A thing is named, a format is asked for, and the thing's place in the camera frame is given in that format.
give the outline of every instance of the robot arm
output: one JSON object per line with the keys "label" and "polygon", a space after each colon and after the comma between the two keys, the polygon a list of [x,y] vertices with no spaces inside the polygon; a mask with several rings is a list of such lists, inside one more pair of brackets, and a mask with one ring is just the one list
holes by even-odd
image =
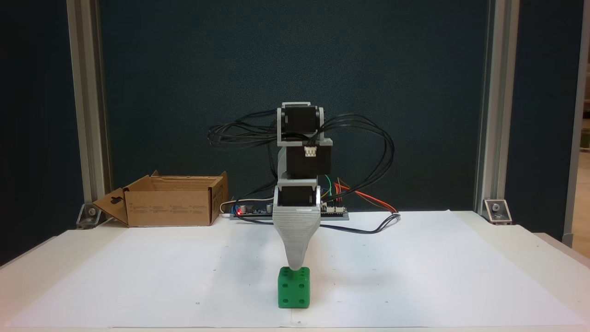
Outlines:
{"label": "robot arm", "polygon": [[273,223],[283,240],[289,267],[303,266],[309,240],[320,226],[321,188],[317,177],[330,173],[333,142],[323,132],[324,110],[309,102],[277,108],[278,181]]}

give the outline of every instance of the metal post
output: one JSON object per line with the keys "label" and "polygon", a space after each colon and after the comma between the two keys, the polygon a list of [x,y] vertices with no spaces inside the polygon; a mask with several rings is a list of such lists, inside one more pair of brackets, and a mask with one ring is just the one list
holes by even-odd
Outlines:
{"label": "metal post", "polygon": [[84,201],[111,190],[97,0],[67,0]]}
{"label": "metal post", "polygon": [[578,63],[578,89],[576,91],[576,110],[573,115],[572,156],[569,162],[568,196],[565,205],[565,226],[562,242],[572,247],[573,244],[573,205],[576,197],[578,180],[578,162],[580,157],[580,137],[582,135],[582,115],[584,114],[584,97],[586,92],[586,67],[588,47],[590,44],[590,0],[584,0],[582,16],[582,37],[580,40],[580,58]]}
{"label": "metal post", "polygon": [[474,201],[474,210],[480,215],[485,212],[484,199],[504,199],[519,6],[519,0],[497,0],[493,25],[489,26],[491,52],[486,59],[489,66],[484,84]]}

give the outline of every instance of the white connector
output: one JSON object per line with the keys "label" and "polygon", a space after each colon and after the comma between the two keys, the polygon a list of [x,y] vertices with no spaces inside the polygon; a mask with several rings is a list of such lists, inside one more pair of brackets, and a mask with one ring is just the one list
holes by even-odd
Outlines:
{"label": "white connector", "polygon": [[305,150],[305,157],[315,157],[317,153],[317,147],[303,147]]}

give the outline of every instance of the white paper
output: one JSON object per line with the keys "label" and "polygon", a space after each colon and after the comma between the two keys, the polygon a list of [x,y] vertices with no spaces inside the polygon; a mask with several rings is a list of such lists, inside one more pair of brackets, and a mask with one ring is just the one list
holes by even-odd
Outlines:
{"label": "white paper", "polygon": [[[373,229],[386,213],[351,213]],[[270,226],[132,228],[14,317],[12,327],[469,327],[584,322],[452,213],[376,235],[320,228],[307,309],[280,309]]]}

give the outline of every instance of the green wire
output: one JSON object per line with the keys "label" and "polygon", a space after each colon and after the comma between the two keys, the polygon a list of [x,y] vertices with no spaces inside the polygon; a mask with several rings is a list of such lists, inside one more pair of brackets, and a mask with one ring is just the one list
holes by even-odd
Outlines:
{"label": "green wire", "polygon": [[328,179],[328,183],[330,184],[330,196],[332,195],[332,181],[330,180],[330,177],[328,177],[326,174],[324,174],[324,176]]}

